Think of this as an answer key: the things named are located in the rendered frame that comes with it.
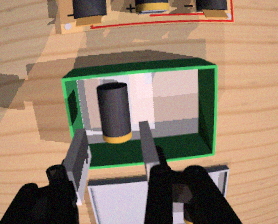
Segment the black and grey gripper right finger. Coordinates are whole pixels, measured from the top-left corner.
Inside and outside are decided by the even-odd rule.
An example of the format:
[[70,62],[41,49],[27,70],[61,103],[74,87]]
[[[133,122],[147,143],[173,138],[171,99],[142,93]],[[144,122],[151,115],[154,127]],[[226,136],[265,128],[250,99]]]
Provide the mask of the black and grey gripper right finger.
[[172,170],[148,120],[139,121],[139,131],[148,184],[144,224],[173,224],[173,202],[184,203],[193,224],[242,224],[205,168]]

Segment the green open-top box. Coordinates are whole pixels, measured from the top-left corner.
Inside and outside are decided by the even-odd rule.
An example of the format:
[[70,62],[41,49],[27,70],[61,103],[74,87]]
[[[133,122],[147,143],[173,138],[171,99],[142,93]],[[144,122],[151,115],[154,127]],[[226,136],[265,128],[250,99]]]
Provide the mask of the green open-top box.
[[[214,63],[182,58],[81,67],[61,81],[71,138],[76,129],[86,128],[89,169],[144,165],[139,121],[147,120],[167,162],[215,156]],[[128,89],[132,138],[122,143],[105,142],[100,124],[96,87],[113,82],[126,83]]]

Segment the black battery with yellow band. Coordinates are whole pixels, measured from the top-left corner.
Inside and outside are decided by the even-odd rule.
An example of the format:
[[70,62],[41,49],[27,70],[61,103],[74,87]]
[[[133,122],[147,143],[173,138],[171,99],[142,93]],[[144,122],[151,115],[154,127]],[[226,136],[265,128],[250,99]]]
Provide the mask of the black battery with yellow band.
[[132,137],[127,84],[106,83],[96,87],[103,140],[122,143]]
[[189,214],[184,206],[184,212],[183,212],[183,220],[186,224],[193,224],[190,217],[189,217]]
[[196,0],[196,10],[228,10],[227,0]]
[[107,15],[106,0],[72,0],[74,19]]
[[135,0],[136,12],[147,10],[169,10],[168,0]]

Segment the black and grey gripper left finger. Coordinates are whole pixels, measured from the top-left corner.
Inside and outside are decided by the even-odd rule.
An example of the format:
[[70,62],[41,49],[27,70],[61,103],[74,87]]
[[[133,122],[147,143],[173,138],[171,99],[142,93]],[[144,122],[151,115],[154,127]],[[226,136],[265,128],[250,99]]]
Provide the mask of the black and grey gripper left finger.
[[0,224],[79,224],[90,161],[86,128],[76,129],[63,165],[46,170],[49,185],[23,185]]

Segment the grey metal tray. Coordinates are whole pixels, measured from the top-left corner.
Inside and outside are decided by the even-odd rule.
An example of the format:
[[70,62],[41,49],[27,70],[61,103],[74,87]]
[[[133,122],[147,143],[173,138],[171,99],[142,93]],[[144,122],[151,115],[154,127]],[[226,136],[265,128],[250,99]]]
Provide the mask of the grey metal tray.
[[[226,198],[228,166],[205,170]],[[88,181],[87,187],[97,224],[144,224],[148,191],[146,176]],[[173,224],[186,224],[183,208],[184,203],[173,203]]]

